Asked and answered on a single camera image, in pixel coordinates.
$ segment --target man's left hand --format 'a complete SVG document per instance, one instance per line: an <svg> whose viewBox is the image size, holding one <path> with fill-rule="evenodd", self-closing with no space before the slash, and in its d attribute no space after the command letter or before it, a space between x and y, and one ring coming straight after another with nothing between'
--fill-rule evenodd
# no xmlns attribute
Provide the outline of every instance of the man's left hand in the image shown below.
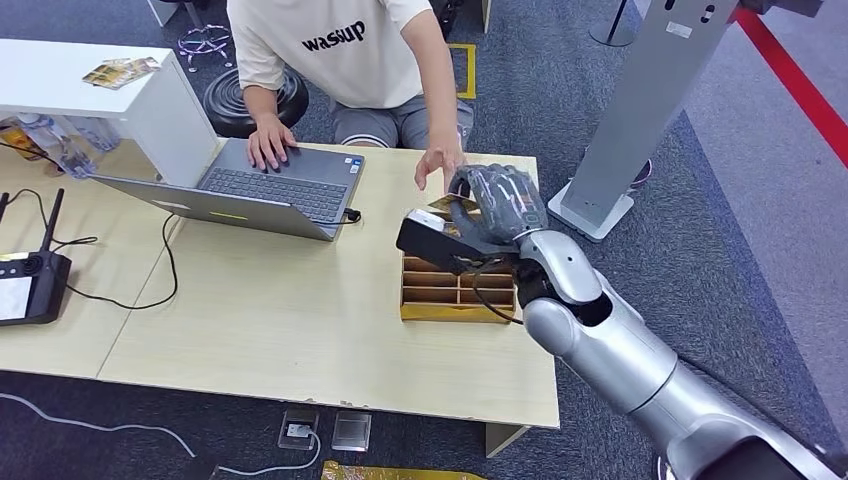
<svg viewBox="0 0 848 480"><path fill-rule="evenodd" d="M455 134L445 140L431 137L430 148L424 152L424 156L415 167L415 183L420 190L424 190L427 187L427 175L441 168L445 177L445 193L447 193L453 175L460 165L465 165L465 154Z"/></svg>

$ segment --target person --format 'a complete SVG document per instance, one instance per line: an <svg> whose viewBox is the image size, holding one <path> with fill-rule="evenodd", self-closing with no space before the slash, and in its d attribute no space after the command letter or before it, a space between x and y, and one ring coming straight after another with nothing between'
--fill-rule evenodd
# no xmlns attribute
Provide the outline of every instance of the person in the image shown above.
<svg viewBox="0 0 848 480"><path fill-rule="evenodd" d="M248 160L280 168L292 132L277 117L287 63L331 97L336 143L426 150L414 180L445 190L473 124L428 0L229 0L239 83L256 122Z"/></svg>

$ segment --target white shelf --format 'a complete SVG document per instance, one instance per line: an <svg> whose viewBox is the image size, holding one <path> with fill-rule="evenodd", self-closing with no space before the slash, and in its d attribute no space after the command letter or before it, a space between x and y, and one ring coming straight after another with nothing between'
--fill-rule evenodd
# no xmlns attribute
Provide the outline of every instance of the white shelf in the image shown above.
<svg viewBox="0 0 848 480"><path fill-rule="evenodd" d="M82 81L112 58L153 57L160 64L167 48L0 39L0 111L117 117L129 110L152 78L148 75L120 90Z"/></svg>
<svg viewBox="0 0 848 480"><path fill-rule="evenodd" d="M193 188L218 137L168 48L0 39L2 112L108 118L171 185ZM162 66L118 90L82 78L104 60L153 57Z"/></svg>

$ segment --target floor socket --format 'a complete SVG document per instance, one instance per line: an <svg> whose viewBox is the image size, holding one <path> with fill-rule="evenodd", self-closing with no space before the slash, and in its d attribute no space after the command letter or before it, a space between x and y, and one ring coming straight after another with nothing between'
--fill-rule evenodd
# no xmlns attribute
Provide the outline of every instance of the floor socket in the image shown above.
<svg viewBox="0 0 848 480"><path fill-rule="evenodd" d="M286 410L277 446L293 450L312 450L315 437L309 435L310 429L318 433L317 411L296 408Z"/></svg>
<svg viewBox="0 0 848 480"><path fill-rule="evenodd" d="M367 452L370 437L371 415L359 412L339 412L336 414L333 450Z"/></svg>

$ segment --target white cable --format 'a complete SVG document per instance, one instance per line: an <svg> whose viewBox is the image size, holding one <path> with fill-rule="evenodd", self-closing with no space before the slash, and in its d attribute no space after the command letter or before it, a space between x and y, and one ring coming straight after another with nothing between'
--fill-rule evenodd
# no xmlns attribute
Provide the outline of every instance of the white cable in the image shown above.
<svg viewBox="0 0 848 480"><path fill-rule="evenodd" d="M27 407L29 407L30 410L37 413L39 417L47 420L48 422L63 423L65 425L76 425L77 427L90 428L92 430L98 430L100 432L117 432L119 430L129 430L129 429L133 429L133 428L138 429L138 430L156 430L156 431L159 431L159 432L165 432L168 435L174 437L178 442L180 442L180 445L182 445L183 448L185 449L185 451L188 452L189 455L191 455L191 458L194 458L194 457L197 456L197 455L194 454L194 451L192 451L192 449L188 445L186 445L186 443L183 441L182 438L180 438L179 435L172 432L171 430L168 430L165 427L149 427L147 425L135 425L135 424L118 425L117 427L101 427L100 425L92 425L90 423L80 422L80 421L77 421L77 420L67 420L67 419L64 419L64 418L52 417L52 416L44 413L40 408L33 405L32 402L30 402L29 400L27 400L25 398L21 398L17 395L10 395L8 393L0 393L0 398L13 400L13 401L18 402L22 405L26 405Z"/></svg>
<svg viewBox="0 0 848 480"><path fill-rule="evenodd" d="M309 463L305 465L281 465L279 467L263 468L262 470L257 470L255 472L242 472L241 470L236 470L234 468L229 467L218 467L218 470L233 473L236 475L241 475L243 477L255 477L257 475L262 475L263 473L276 472L279 470L303 470L304 468L309 468L315 463L316 460L318 460L318 456L321 455L321 439L318 437L318 435L315 434L315 432L311 430L309 432L309 435L315 439L315 455L312 457L312 460L310 460Z"/></svg>
<svg viewBox="0 0 848 480"><path fill-rule="evenodd" d="M64 424L64 425L74 425L74 426L77 426L77 427L90 428L92 430L97 430L97 431L100 431L100 432L117 432L119 430L129 430L129 429L156 430L156 431L159 431L159 432L165 432L168 435L174 437L174 439L176 439L178 442L180 442L180 445L182 445L182 447L185 449L185 451L188 452L188 454L191 456L191 458L197 457L197 455L194 453L194 451L185 443L185 441L183 441L183 439L179 435L177 435L176 433L174 433L171 430L168 430L165 427L150 427L150 426L147 426L147 425L136 425L136 424L118 425L117 427L101 427L100 425L93 425L91 423L80 422L78 420L68 420L68 419L65 419L65 418L58 418L58 417L53 417L51 415L47 415L46 413L44 413L44 411L42 411L40 408L36 407L29 400L22 398L22 397L19 397L17 395L11 395L11 394L8 394L8 393L0 392L0 398L5 398L7 400L12 400L12 401L18 402L21 405L28 407L33 412L37 413L39 417L47 420L48 422L61 423L61 424ZM315 439L316 449L315 449L315 455L312 457L312 460L310 460L309 463L307 463L305 465L280 465L278 467L264 468L262 470L257 470L255 472L242 472L241 470L236 470L234 468L228 468L228 467L218 467L218 470L223 470L225 472L233 473L235 475L241 475L241 476L244 476L244 477L255 477L257 475L262 475L263 473L276 472L278 470L303 470L304 468L309 468L313 464L315 464L315 461L318 460L318 456L321 454L321 438L319 438L318 435L316 435L315 432L313 432L311 430L309 431L309 435L312 436Z"/></svg>

